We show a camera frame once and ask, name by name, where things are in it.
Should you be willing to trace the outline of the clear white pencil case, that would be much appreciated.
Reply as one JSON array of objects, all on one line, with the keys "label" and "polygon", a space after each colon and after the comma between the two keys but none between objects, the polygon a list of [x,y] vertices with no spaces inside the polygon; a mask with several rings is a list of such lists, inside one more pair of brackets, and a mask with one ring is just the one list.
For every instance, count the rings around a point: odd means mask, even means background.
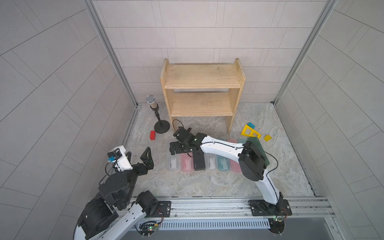
[{"label": "clear white pencil case", "polygon": [[217,169],[217,155],[204,154],[206,170],[214,171]]},{"label": "clear white pencil case", "polygon": [[169,172],[177,172],[180,169],[180,154],[172,155],[170,151],[167,152],[166,169]]}]

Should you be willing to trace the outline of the pink pencil case top shelf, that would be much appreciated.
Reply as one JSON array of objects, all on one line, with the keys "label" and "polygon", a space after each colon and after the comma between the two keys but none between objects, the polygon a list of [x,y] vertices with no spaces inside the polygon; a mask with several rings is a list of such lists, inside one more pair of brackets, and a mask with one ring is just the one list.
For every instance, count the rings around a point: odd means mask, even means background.
[{"label": "pink pencil case top shelf", "polygon": [[187,153],[180,154],[181,159],[181,171],[188,173],[194,170],[193,158]]}]

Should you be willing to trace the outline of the pink pencil case shelf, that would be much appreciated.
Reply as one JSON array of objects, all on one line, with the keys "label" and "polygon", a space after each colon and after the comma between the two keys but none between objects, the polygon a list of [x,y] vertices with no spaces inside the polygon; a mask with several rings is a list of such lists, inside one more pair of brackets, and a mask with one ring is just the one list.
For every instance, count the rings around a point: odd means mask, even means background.
[{"label": "pink pencil case shelf", "polygon": [[193,158],[187,153],[180,154],[181,159],[181,171],[188,173],[194,170]]},{"label": "pink pencil case shelf", "polygon": [[[227,141],[230,142],[230,143],[235,143],[235,144],[238,143],[238,141],[235,140],[235,139],[228,139]],[[239,163],[237,163],[237,162],[235,162],[234,160],[230,159],[230,164],[231,164],[231,170],[232,170],[232,172],[234,172],[234,173],[241,173],[241,172],[242,172]]]}]

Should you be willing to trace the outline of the black pencil case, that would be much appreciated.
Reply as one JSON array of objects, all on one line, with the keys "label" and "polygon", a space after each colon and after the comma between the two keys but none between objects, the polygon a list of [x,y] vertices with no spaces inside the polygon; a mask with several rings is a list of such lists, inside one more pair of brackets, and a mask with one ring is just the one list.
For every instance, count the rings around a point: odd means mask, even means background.
[{"label": "black pencil case", "polygon": [[204,153],[201,149],[193,151],[194,170],[203,171],[206,169]]}]

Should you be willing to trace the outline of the teal pencil case with label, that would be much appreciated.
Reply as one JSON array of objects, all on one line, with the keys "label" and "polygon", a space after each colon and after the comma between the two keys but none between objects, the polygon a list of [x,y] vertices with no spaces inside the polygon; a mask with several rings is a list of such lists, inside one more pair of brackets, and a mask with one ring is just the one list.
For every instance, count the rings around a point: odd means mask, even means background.
[{"label": "teal pencil case with label", "polygon": [[230,159],[217,155],[218,170],[220,172],[228,172],[231,170]]}]

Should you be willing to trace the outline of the light blue pencil case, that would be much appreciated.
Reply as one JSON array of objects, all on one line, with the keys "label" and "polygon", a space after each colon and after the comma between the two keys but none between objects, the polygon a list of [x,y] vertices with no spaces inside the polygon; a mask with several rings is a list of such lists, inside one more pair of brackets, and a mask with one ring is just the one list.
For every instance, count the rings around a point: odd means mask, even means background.
[{"label": "light blue pencil case", "polygon": [[237,140],[237,143],[243,145],[243,144],[245,144],[247,141],[248,141],[247,139],[238,139],[238,140]]}]

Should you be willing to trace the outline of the dark green pencil case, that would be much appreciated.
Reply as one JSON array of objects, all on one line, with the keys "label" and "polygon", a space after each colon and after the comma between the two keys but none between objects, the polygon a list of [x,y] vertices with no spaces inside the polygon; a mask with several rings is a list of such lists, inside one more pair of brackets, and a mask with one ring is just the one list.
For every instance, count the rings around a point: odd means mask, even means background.
[{"label": "dark green pencil case", "polygon": [[260,152],[260,154],[262,155],[262,157],[265,160],[266,166],[268,167],[270,165],[270,161],[269,161],[266,153],[264,152],[264,149],[260,143],[259,138],[258,137],[248,137],[247,141],[251,142],[251,147],[253,150]]}]

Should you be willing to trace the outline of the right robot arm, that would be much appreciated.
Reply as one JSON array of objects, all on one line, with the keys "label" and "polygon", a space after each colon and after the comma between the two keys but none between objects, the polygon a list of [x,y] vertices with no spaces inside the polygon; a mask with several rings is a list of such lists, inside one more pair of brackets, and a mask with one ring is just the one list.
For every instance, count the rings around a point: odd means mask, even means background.
[{"label": "right robot arm", "polygon": [[170,143],[170,154],[204,153],[215,154],[239,163],[242,174],[254,181],[263,194],[265,205],[282,207],[283,195],[275,187],[269,176],[264,152],[246,141],[244,144],[235,144],[215,139],[203,133],[193,135],[190,129],[179,127],[174,133],[175,142]]}]

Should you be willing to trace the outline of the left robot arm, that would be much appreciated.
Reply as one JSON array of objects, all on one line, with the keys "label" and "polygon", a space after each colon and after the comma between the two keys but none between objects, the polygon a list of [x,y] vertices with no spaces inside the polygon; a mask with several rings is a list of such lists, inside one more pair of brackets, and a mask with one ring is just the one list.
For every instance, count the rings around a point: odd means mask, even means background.
[{"label": "left robot arm", "polygon": [[141,219],[160,212],[159,201],[150,191],[140,193],[131,202],[138,177],[154,168],[149,147],[142,153],[140,163],[131,164],[131,156],[124,146],[108,152],[114,173],[106,174],[99,192],[86,204],[78,218],[74,240],[119,240]]}]

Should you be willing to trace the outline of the wooden two-tier shelf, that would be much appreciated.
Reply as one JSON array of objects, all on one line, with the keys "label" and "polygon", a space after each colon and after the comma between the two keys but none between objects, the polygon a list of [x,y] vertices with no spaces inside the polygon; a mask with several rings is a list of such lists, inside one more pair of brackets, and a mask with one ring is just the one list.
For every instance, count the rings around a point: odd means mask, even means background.
[{"label": "wooden two-tier shelf", "polygon": [[160,80],[171,121],[178,117],[225,117],[231,132],[246,75],[240,59],[232,64],[170,64]]}]

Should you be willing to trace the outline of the red small block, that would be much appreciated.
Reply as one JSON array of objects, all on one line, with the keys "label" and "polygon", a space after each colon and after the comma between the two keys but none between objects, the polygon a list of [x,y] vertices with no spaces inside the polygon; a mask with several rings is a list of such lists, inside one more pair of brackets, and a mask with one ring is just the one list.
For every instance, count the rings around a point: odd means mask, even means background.
[{"label": "red small block", "polygon": [[150,132],[150,140],[154,141],[156,139],[156,131],[151,131]]}]

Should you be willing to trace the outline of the yellow triangle block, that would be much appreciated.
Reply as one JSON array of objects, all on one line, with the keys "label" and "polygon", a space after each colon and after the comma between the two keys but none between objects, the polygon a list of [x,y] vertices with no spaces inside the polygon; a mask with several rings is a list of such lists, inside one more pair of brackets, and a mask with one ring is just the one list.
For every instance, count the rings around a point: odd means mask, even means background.
[{"label": "yellow triangle block", "polygon": [[251,137],[251,138],[255,138],[257,137],[258,139],[261,138],[261,134],[258,133],[256,130],[254,130],[251,126],[249,125],[245,125],[242,132],[241,132],[241,135],[242,136],[245,136],[245,137]]}]

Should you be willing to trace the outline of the circuit board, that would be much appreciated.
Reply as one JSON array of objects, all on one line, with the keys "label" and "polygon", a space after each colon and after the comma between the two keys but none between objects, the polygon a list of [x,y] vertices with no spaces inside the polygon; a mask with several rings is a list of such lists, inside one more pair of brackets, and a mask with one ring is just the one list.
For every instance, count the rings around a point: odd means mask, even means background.
[{"label": "circuit board", "polygon": [[281,235],[285,230],[285,221],[278,220],[277,218],[269,218],[269,231],[276,235]]},{"label": "circuit board", "polygon": [[147,221],[142,224],[139,224],[139,227],[136,229],[142,238],[150,238],[152,234],[159,230],[159,226],[159,223],[156,221]]}]

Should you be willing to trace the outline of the yellow flat square block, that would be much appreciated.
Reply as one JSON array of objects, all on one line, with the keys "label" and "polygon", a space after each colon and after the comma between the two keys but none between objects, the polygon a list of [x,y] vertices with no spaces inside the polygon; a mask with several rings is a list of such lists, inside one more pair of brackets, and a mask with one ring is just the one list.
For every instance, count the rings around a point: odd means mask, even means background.
[{"label": "yellow flat square block", "polygon": [[271,139],[272,139],[272,137],[271,137],[270,135],[266,135],[266,136],[264,137],[265,142],[268,142],[268,141],[270,141]]}]

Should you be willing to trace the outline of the aluminium mounting rail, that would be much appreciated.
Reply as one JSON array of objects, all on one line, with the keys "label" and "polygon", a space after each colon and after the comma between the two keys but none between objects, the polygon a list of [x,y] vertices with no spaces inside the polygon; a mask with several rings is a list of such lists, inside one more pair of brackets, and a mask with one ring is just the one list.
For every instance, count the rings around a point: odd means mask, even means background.
[{"label": "aluminium mounting rail", "polygon": [[292,210],[291,216],[254,217],[248,204],[257,197],[159,197],[158,201],[171,201],[169,218],[141,219],[137,225],[156,221],[161,228],[264,228],[269,229],[269,218],[285,222],[291,218],[333,218],[334,210],[327,198],[289,197],[286,200]]}]

